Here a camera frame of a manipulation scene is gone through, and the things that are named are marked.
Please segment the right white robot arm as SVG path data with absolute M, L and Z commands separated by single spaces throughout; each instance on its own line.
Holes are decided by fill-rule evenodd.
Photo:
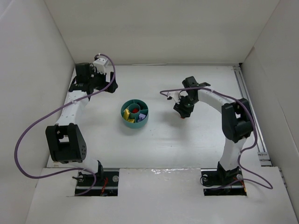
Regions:
M 207 187 L 227 185 L 241 173 L 238 157 L 247 138 L 253 131 L 249 102 L 244 98 L 239 100 L 246 107 L 244 110 L 235 100 L 204 90 L 203 88 L 210 86 L 210 84 L 199 84 L 193 76 L 187 77 L 182 81 L 182 84 L 187 89 L 187 95 L 180 96 L 178 94 L 175 97 L 176 103 L 173 107 L 181 118 L 190 117 L 194 105 L 199 101 L 210 105 L 221 113 L 222 132 L 226 137 L 224 151 L 215 171 L 202 171 L 201 173 L 202 183 Z

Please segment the teal divided round container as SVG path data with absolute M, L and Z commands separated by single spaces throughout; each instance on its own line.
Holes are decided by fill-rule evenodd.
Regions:
M 147 121 L 148 121 L 148 118 L 149 118 L 149 108 L 147 106 L 147 104 L 145 103 L 145 105 L 140 105 L 140 104 L 136 104 L 134 102 L 135 99 L 131 99 L 127 102 L 125 102 L 122 107 L 121 107 L 121 117 L 122 117 L 122 121 L 124 123 L 125 126 L 131 128 L 131 129 L 138 129 L 138 128 L 142 128 L 146 125 Z M 137 108 L 139 109 L 139 112 L 138 113 L 132 113 L 132 110 L 134 108 Z M 135 123 L 129 123 L 127 122 L 124 118 L 123 118 L 123 115 L 124 115 L 124 110 L 125 109 L 128 109 L 129 112 L 130 112 L 130 116 L 129 116 L 129 119 L 135 119 Z M 146 118 L 143 119 L 143 121 L 141 122 L 137 122 L 138 119 L 139 119 L 139 114 L 142 113 L 142 114 L 145 114 L 146 115 Z

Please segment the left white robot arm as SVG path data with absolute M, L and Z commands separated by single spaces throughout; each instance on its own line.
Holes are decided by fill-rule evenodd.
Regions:
M 75 65 L 76 75 L 67 93 L 68 106 L 62 110 L 55 125 L 48 126 L 45 130 L 50 156 L 54 162 L 70 163 L 85 172 L 93 172 L 99 179 L 103 178 L 103 166 L 88 155 L 78 123 L 91 99 L 90 94 L 95 90 L 113 93 L 118 88 L 113 72 L 110 73 L 110 81 L 106 80 L 107 66 L 108 60 L 105 58 L 96 59 L 93 63 Z

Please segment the long yellow lego plate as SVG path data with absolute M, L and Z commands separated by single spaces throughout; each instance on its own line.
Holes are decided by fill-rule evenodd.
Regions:
M 127 121 L 129 119 L 129 116 L 130 116 L 130 112 L 128 109 L 125 109 L 124 110 L 124 115 L 123 115 L 123 118 Z

